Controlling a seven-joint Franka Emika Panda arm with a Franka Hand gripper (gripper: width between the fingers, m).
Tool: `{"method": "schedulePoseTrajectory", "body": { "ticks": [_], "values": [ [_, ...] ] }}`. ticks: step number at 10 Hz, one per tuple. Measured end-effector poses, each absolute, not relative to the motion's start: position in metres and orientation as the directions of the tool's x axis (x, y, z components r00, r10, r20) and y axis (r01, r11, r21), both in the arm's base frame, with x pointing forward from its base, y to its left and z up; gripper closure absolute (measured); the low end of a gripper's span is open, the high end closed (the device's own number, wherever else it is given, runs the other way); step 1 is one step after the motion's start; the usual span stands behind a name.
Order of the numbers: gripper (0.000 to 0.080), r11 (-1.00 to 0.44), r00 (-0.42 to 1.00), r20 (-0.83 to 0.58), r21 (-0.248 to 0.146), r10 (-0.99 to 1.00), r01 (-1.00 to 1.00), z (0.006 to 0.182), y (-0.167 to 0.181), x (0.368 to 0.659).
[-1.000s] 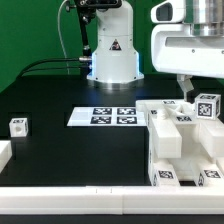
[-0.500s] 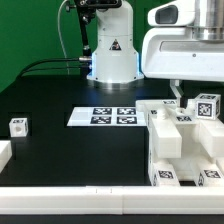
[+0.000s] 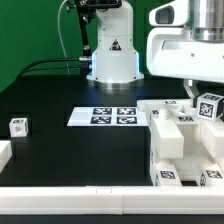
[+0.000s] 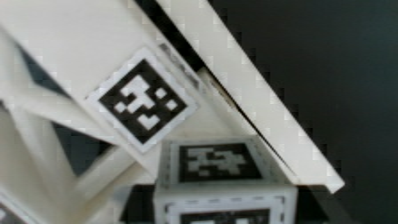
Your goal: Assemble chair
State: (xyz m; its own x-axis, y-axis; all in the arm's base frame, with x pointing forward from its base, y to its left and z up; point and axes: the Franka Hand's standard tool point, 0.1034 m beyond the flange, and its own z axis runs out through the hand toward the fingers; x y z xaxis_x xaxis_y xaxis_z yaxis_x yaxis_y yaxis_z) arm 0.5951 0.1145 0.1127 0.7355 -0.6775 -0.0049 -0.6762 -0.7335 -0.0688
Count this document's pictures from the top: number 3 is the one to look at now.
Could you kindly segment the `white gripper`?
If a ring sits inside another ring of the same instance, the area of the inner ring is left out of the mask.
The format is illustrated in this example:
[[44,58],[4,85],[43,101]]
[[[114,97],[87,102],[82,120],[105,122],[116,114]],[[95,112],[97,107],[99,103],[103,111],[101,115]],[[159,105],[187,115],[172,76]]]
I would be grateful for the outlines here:
[[151,74],[185,79],[191,99],[199,95],[195,80],[224,83],[224,0],[173,0],[151,10],[149,23]]

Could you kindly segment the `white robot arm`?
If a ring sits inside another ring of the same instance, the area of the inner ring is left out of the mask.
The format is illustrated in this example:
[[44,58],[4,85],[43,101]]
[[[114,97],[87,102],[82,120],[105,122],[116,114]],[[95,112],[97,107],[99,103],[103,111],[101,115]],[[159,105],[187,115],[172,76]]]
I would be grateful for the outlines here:
[[[98,46],[87,79],[108,89],[144,78],[133,47],[133,10],[99,10]],[[153,9],[146,64],[152,75],[224,83],[224,0],[173,0]]]

